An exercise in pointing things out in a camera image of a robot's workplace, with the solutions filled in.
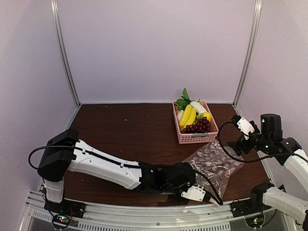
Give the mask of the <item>clear zip top bag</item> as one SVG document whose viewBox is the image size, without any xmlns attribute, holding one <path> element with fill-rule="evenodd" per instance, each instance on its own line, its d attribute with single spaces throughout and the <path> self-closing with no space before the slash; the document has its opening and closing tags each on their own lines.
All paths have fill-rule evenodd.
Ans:
<svg viewBox="0 0 308 231">
<path fill-rule="evenodd" d="M 206 175 L 220 198 L 226 191 L 230 176 L 244 166 L 244 163 L 235 161 L 226 155 L 218 140 L 205 144 L 186 158 L 184 162 Z"/>
</svg>

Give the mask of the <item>pink plastic basket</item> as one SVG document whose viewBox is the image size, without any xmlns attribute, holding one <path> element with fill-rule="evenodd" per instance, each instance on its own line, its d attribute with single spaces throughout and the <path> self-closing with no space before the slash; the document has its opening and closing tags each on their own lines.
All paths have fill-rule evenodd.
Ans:
<svg viewBox="0 0 308 231">
<path fill-rule="evenodd" d="M 179 144 L 212 142 L 218 127 L 205 101 L 183 104 L 173 102 L 173 116 Z"/>
</svg>

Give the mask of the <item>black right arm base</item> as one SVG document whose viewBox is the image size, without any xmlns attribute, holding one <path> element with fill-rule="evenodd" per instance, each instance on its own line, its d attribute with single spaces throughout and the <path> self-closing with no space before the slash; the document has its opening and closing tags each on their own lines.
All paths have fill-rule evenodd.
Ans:
<svg viewBox="0 0 308 231">
<path fill-rule="evenodd" d="M 255 205 L 251 199 L 234 200 L 230 208 L 234 218 L 262 212 L 262 207 Z"/>
</svg>

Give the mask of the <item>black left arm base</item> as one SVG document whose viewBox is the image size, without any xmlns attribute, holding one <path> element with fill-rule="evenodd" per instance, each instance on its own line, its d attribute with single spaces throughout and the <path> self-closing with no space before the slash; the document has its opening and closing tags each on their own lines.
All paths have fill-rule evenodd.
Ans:
<svg viewBox="0 0 308 231">
<path fill-rule="evenodd" d="M 50 194 L 51 189 L 44 189 L 45 195 Z M 62 192 L 62 201 L 58 204 L 49 200 L 46 196 L 43 198 L 45 201 L 44 209 L 52 212 L 53 214 L 67 215 L 70 217 L 83 218 L 86 204 L 64 198 L 65 189 Z"/>
</svg>

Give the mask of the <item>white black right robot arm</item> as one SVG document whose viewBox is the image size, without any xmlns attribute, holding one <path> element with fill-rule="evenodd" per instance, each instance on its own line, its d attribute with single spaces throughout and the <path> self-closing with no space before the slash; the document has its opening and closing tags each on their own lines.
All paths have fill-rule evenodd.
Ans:
<svg viewBox="0 0 308 231">
<path fill-rule="evenodd" d="M 284 138 L 282 119 L 277 114 L 262 114 L 261 127 L 254 121 L 248 121 L 235 115 L 231 123 L 242 133 L 237 141 L 228 145 L 238 156 L 248 154 L 252 149 L 261 151 L 265 158 L 274 158 L 289 170 L 300 184 L 308 187 L 308 156 L 301 145 L 291 137 Z M 308 203 L 285 193 L 272 183 L 262 183 L 251 190 L 251 198 L 247 201 L 247 209 L 257 212 L 264 205 L 273 207 L 293 218 L 303 230 L 308 229 Z"/>
</svg>

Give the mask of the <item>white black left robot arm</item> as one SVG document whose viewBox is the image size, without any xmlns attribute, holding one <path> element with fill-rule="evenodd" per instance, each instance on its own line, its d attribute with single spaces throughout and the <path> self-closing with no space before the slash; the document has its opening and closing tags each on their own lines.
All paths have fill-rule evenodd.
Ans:
<svg viewBox="0 0 308 231">
<path fill-rule="evenodd" d="M 205 194 L 195 185 L 195 172 L 188 163 L 155 166 L 124 160 L 91 147 L 78 138 L 77 131 L 69 129 L 48 141 L 37 168 L 46 197 L 59 214 L 69 210 L 69 202 L 64 199 L 66 171 L 92 175 L 150 195 L 177 195 L 202 201 Z"/>
</svg>

